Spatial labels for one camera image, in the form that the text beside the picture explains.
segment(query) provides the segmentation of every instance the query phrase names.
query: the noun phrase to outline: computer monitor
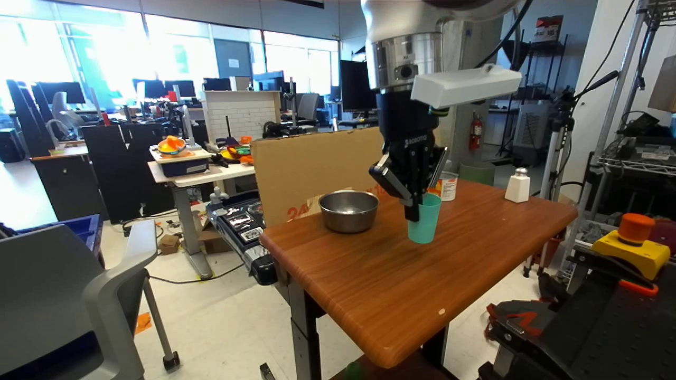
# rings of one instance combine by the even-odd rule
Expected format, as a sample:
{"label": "computer monitor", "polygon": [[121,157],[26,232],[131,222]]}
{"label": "computer monitor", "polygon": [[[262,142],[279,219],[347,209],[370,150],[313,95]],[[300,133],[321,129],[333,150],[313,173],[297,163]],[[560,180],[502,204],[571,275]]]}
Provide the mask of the computer monitor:
{"label": "computer monitor", "polygon": [[59,90],[66,90],[66,103],[86,103],[81,82],[39,82],[36,86],[48,103]]}
{"label": "computer monitor", "polygon": [[206,78],[206,90],[230,90],[230,78]]}
{"label": "computer monitor", "polygon": [[284,90],[284,71],[267,71],[253,76],[258,90]]}
{"label": "computer monitor", "polygon": [[340,61],[339,67],[343,110],[377,107],[377,90],[370,88],[366,61]]}
{"label": "computer monitor", "polygon": [[193,81],[166,81],[166,92],[175,90],[179,97],[194,97],[194,82]]}
{"label": "computer monitor", "polygon": [[145,100],[159,100],[168,95],[162,81],[134,78],[131,82],[134,82],[134,88]]}

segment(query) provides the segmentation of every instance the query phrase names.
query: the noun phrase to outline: cable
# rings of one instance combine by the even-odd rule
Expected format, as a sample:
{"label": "cable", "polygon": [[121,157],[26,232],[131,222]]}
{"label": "cable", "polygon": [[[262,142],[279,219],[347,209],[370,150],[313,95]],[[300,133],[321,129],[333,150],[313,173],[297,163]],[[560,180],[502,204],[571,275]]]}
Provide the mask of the cable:
{"label": "cable", "polygon": [[245,267],[245,264],[238,264],[238,267],[234,267],[234,269],[227,271],[227,272],[222,272],[222,275],[215,275],[215,276],[212,276],[212,279],[198,279],[198,281],[174,281],[174,279],[162,279],[162,276],[150,276],[150,279],[161,281],[161,282],[171,282],[171,286],[208,282],[208,281],[222,279],[222,276],[227,276],[227,275],[230,275],[230,272],[234,272],[234,271],[244,269],[244,267]]}
{"label": "cable", "polygon": [[516,21],[511,24],[511,27],[508,30],[508,33],[502,35],[502,40],[498,43],[498,47],[494,47],[476,67],[486,66],[486,61],[490,61],[501,47],[511,38],[511,33],[516,31],[516,27],[523,24],[524,15],[528,13],[533,0],[527,0],[527,4],[523,6],[519,15],[516,16]]}
{"label": "cable", "polygon": [[596,81],[599,71],[607,66],[607,61],[609,61],[609,58],[611,58],[611,52],[612,52],[612,48],[615,48],[615,44],[618,44],[619,31],[625,27],[625,21],[628,21],[629,11],[635,8],[635,4],[637,4],[637,0],[632,0],[632,4],[628,6],[625,15],[622,16],[622,24],[619,24],[619,27],[618,27],[618,31],[615,31],[615,35],[612,35],[612,43],[611,43],[611,47],[609,47],[609,51],[607,51],[607,58],[600,61],[600,66],[596,67],[596,71],[592,73],[592,78],[588,81],[588,85],[586,85],[583,90],[590,88],[590,85]]}

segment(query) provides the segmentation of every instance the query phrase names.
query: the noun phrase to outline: floor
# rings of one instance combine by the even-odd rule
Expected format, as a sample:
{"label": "floor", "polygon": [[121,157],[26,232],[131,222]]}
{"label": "floor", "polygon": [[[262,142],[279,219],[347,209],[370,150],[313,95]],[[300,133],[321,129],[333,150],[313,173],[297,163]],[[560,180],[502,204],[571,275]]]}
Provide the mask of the floor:
{"label": "floor", "polygon": [[[501,166],[496,185],[505,185],[511,171],[514,166]],[[0,187],[0,222],[26,228],[36,219],[55,219],[30,163],[0,165]],[[125,252],[121,225],[105,223],[101,250],[108,267],[121,259]],[[277,380],[293,380],[290,308],[284,297],[275,287],[256,286],[238,269],[241,262],[232,252],[210,254],[210,262],[215,275],[222,275],[220,279],[196,281],[183,254],[159,255],[148,267],[166,327],[171,347],[182,357],[182,368],[174,374],[162,370],[161,343],[150,327],[136,336],[145,377],[256,380],[262,377],[261,366],[268,363]],[[486,307],[490,302],[534,297],[534,276],[527,279],[523,269],[516,269],[451,323],[443,366],[460,380],[477,377],[477,368],[496,355],[496,345],[486,343],[482,333]],[[323,377],[340,371],[361,355],[330,316],[320,319],[320,336]]]}

